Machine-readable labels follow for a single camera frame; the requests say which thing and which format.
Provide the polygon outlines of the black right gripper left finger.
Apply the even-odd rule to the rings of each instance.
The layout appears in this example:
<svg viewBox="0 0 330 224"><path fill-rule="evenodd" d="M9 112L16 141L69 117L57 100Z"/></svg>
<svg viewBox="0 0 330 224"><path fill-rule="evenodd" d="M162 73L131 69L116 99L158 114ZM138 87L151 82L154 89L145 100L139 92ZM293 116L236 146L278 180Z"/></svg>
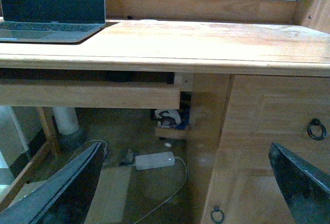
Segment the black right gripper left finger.
<svg viewBox="0 0 330 224"><path fill-rule="evenodd" d="M1 223L84 223L104 160L94 143L40 187L1 212Z"/></svg>

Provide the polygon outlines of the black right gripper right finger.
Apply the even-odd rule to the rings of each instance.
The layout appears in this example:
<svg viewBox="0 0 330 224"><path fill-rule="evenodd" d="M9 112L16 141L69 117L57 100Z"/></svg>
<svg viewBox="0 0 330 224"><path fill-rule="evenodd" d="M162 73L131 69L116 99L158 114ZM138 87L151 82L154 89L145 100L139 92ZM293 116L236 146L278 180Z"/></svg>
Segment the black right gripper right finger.
<svg viewBox="0 0 330 224"><path fill-rule="evenodd" d="M329 223L329 175L278 143L269 160L295 223Z"/></svg>

